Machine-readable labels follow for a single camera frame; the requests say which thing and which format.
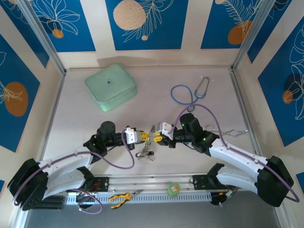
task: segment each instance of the wire cutters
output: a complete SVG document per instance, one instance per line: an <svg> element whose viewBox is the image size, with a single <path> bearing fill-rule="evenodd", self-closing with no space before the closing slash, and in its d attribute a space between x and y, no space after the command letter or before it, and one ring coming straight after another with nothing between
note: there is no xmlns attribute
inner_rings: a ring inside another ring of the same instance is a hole
<svg viewBox="0 0 304 228"><path fill-rule="evenodd" d="M114 195L114 196L110 197L109 201L112 201L113 199L118 198L118 197L125 197L125 199L121 203L119 203L116 206L112 206L111 209L119 208L125 202L130 201L133 196L136 196L137 194L141 193L142 191L143 190L137 190L137 191L134 191L134 192L131 192L131 193L127 192L126 194L123 194L123 195Z"/></svg>

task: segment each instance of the pliers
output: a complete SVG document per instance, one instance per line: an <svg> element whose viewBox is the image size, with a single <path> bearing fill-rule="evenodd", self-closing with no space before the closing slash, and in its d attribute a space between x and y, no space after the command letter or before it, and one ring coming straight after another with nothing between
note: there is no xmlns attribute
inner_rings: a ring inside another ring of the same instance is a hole
<svg viewBox="0 0 304 228"><path fill-rule="evenodd" d="M137 191L134 191L134 192L131 192L131 193L127 192L126 194L123 194L123 195L114 195L114 196L110 197L109 201L112 201L113 199L118 198L118 197L125 197L125 199L121 203L119 203L116 206L112 206L111 209L119 208L125 202L130 201L133 196L136 196L137 194L141 193L142 191L143 190L137 190Z"/></svg>

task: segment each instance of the metal wire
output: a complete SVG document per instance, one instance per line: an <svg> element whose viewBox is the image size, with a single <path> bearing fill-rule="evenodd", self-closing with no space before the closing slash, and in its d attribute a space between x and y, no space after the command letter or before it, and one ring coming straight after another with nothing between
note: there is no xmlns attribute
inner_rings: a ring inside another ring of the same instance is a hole
<svg viewBox="0 0 304 228"><path fill-rule="evenodd" d="M216 131L212 125L206 125L205 129L209 132L219 133L219 131ZM223 135L229 135L229 136L232 136L232 137L238 137L242 134L246 134L247 132L248 132L248 130L239 131L239 130L232 129L230 131L222 132L222 134Z"/></svg>

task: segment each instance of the wall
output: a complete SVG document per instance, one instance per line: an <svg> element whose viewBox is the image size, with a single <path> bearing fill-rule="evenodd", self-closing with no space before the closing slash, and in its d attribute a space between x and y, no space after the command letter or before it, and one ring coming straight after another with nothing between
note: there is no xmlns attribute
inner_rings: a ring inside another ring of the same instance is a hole
<svg viewBox="0 0 304 228"><path fill-rule="evenodd" d="M38 44L28 44L21 34L25 30L19 32L1 6L0 21L0 81L6 88L0 89L0 95L6 94L0 96L0 227L7 228L17 208L6 186L22 163L41 151L62 76L35 49Z"/></svg>
<svg viewBox="0 0 304 228"><path fill-rule="evenodd" d="M66 68L231 65L264 0L32 0Z"/></svg>
<svg viewBox="0 0 304 228"><path fill-rule="evenodd" d="M265 44L260 45L256 58L245 57L237 70L263 154L280 157L295 181L293 189L300 203L283 203L292 227L303 227L304 223L304 194L296 178L296 174L304 172L303 89L297 89L303 88L303 18L303 1L292 0ZM255 42L264 43L261 37Z"/></svg>

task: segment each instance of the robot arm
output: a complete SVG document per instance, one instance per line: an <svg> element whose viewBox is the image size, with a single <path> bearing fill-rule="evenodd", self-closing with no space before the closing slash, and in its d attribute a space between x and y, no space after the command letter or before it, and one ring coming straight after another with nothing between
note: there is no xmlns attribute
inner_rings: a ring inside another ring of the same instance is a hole
<svg viewBox="0 0 304 228"><path fill-rule="evenodd" d="M124 132L124 140L130 150L135 148L135 144L143 143L147 136L146 132L137 131L136 128L127 127ZM115 124L110 121L103 122L98 128L97 134L84 143L84 147L103 157L107 155L107 148L116 146L124 146L122 134L115 133ZM89 190L93 183L96 183L96 178L86 166L97 162L100 157L81 152L79 154L76 152L75 156L69 158L65 158L66 156L62 155L41 162L29 159L23 163L8 184L8 189L13 196L33 173L45 165L51 164L52 161L59 160L56 164L49 165L37 173L18 194L16 203L22 210L35 208L45 198L66 190L78 188Z"/></svg>
<svg viewBox="0 0 304 228"><path fill-rule="evenodd" d="M270 159L248 153L233 145L224 143L219 136L203 130L197 118L191 113L180 117L182 129L174 129L168 123L158 124L158 137L154 140L159 145L175 148L176 143L191 143L193 148L208 156L222 159L239 170L216 164L203 180L205 184L216 187L217 185L231 185L250 190L259 195L266 203L279 207L289 190L265 166L273 169L290 187L293 186L289 172L282 160L272 156Z"/></svg>

